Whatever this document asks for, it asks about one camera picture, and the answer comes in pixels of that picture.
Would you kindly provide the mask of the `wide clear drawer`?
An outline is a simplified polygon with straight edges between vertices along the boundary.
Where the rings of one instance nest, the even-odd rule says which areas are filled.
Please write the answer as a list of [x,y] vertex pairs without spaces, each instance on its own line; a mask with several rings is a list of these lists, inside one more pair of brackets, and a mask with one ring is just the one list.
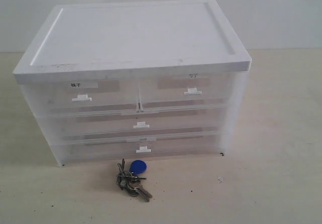
[[70,143],[53,145],[51,150],[56,160],[64,165],[72,162],[101,159],[153,158],[161,156],[224,154],[225,148],[217,134],[178,136],[170,138],[142,138],[140,141],[98,143]]
[[53,119],[55,135],[66,141],[217,130],[226,109],[197,108],[137,115],[97,115]]

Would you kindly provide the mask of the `key bunch with blue fob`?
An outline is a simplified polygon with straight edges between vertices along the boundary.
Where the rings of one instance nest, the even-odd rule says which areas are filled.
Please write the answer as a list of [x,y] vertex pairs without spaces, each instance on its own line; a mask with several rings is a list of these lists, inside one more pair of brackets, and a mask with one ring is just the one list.
[[146,180],[146,178],[140,175],[146,171],[147,164],[142,160],[134,160],[129,169],[126,168],[125,164],[125,159],[117,164],[119,172],[116,176],[116,184],[121,190],[125,190],[129,196],[140,196],[145,202],[150,202],[153,196],[143,187],[141,181]]

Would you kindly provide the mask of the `top right small drawer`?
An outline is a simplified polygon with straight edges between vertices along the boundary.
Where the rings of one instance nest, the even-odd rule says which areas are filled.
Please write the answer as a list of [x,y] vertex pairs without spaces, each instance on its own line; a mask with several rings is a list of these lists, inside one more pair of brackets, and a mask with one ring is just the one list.
[[230,82],[227,73],[144,78],[139,81],[141,102],[143,108],[223,103]]

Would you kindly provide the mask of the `small drawer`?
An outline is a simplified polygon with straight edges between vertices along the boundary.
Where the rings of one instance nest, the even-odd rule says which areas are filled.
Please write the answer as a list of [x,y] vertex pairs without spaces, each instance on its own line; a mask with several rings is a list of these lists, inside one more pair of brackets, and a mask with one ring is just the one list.
[[45,106],[55,113],[136,109],[137,81],[74,81],[41,85]]
[[230,82],[227,73],[144,78],[139,81],[141,102],[143,108],[223,103]]

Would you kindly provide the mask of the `white plastic drawer cabinet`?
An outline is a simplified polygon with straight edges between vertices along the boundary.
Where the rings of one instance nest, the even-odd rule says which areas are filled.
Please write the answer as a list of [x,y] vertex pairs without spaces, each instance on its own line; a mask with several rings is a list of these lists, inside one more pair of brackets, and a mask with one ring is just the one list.
[[[13,74],[50,149],[79,142],[217,134],[226,151],[251,62],[215,0],[59,5],[53,8]],[[141,79],[223,73],[231,77],[229,95],[223,103],[143,108]],[[136,109],[55,113],[45,106],[39,93],[41,85],[120,79],[137,81]],[[223,125],[212,131],[66,141],[55,135],[53,126],[53,119],[64,117],[215,107],[226,109],[226,114]]]

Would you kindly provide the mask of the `top left small drawer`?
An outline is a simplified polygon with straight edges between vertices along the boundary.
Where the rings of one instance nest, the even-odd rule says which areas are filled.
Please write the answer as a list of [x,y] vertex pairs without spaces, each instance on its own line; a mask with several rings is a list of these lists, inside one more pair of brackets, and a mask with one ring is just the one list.
[[55,113],[136,109],[137,81],[74,81],[41,85],[45,106]]

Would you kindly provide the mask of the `small white plastic scrap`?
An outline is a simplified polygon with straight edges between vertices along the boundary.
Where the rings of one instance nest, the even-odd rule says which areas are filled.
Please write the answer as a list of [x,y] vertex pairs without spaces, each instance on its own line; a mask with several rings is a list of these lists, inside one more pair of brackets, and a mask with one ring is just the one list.
[[219,183],[223,183],[224,178],[222,176],[219,176],[219,177],[217,177],[217,180],[218,180]]

